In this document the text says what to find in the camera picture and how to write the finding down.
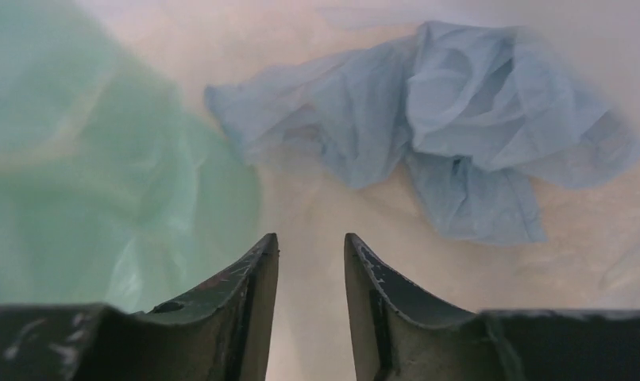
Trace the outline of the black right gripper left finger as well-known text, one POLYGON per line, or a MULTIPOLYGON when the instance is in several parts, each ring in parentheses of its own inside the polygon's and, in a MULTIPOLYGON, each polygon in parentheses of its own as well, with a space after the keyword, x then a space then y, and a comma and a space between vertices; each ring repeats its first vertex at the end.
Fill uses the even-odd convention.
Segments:
POLYGON ((0 380, 262 380, 279 248, 273 233, 149 312, 0 305, 0 380))

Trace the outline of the blue plastic trash bag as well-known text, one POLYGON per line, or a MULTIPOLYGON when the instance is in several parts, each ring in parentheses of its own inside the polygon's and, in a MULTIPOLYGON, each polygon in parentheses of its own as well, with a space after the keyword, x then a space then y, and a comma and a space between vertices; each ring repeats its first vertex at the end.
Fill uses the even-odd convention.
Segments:
POLYGON ((623 120, 515 27, 429 21, 204 98, 244 160, 311 155, 355 188, 405 164, 434 228, 485 244, 545 240, 531 178, 594 187, 640 158, 623 120))

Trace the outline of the clear yellow plastic bag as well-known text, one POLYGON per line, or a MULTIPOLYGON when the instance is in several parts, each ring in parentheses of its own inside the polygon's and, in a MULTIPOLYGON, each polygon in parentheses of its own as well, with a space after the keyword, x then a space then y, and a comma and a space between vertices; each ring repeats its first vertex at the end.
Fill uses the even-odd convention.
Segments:
POLYGON ((610 266, 600 280, 601 309, 640 309, 640 241, 610 266))

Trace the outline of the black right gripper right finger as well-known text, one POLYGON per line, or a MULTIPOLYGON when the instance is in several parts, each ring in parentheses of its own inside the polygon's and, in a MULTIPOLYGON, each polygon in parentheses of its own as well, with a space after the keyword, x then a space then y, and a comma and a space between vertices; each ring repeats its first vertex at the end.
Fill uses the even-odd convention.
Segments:
POLYGON ((345 237, 359 380, 640 380, 640 310, 483 310, 436 297, 345 237))

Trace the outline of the green plastic trash bin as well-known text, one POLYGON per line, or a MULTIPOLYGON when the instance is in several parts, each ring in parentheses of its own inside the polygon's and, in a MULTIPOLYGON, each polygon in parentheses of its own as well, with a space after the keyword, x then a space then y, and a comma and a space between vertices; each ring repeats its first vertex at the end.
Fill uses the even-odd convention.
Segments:
POLYGON ((149 310, 235 261, 260 184, 70 1, 0 1, 0 304, 149 310))

